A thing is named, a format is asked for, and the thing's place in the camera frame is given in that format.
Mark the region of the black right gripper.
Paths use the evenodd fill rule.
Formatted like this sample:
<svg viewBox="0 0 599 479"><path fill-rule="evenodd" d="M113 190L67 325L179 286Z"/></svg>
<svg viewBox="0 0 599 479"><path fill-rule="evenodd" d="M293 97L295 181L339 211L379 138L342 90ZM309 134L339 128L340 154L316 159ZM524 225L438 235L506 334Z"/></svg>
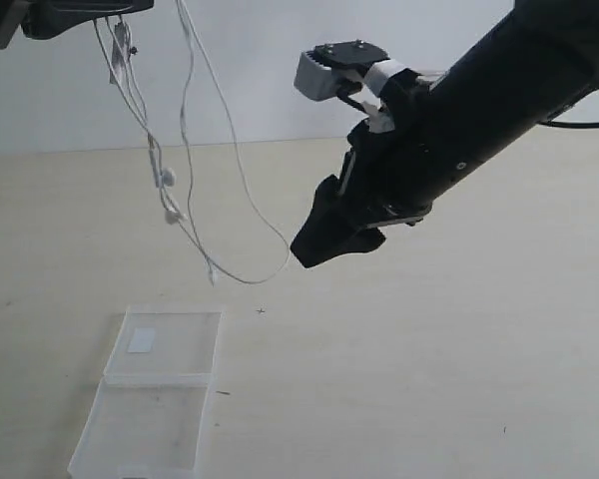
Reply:
<svg viewBox="0 0 599 479"><path fill-rule="evenodd" d="M304 268L385 242L378 228L416 223L432 203L484 161L484 81L472 67L438 80L400 67L357 67L355 80L381 101L349 134L339 179L315 189L309 214L291 243Z"/></svg>

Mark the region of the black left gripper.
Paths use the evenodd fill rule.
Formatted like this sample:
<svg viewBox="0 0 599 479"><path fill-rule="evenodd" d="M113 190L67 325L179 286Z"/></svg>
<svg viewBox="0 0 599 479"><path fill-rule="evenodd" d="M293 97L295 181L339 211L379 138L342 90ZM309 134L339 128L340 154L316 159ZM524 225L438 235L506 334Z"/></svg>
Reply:
<svg viewBox="0 0 599 479"><path fill-rule="evenodd" d="M154 0L34 1L21 28L29 39L49 40L86 22L150 10L154 3Z"/></svg>

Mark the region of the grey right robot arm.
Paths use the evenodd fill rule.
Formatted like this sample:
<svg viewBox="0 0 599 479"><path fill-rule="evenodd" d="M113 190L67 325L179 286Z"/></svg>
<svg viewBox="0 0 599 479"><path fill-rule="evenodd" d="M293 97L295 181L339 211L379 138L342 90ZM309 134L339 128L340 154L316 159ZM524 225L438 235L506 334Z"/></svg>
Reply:
<svg viewBox="0 0 599 479"><path fill-rule="evenodd" d="M426 74L365 41L324 43L299 57L308 99L355 103L338 175L316 188L291 244L307 268L384 242L535 126L599 91L599 1L518 1L453 65Z"/></svg>

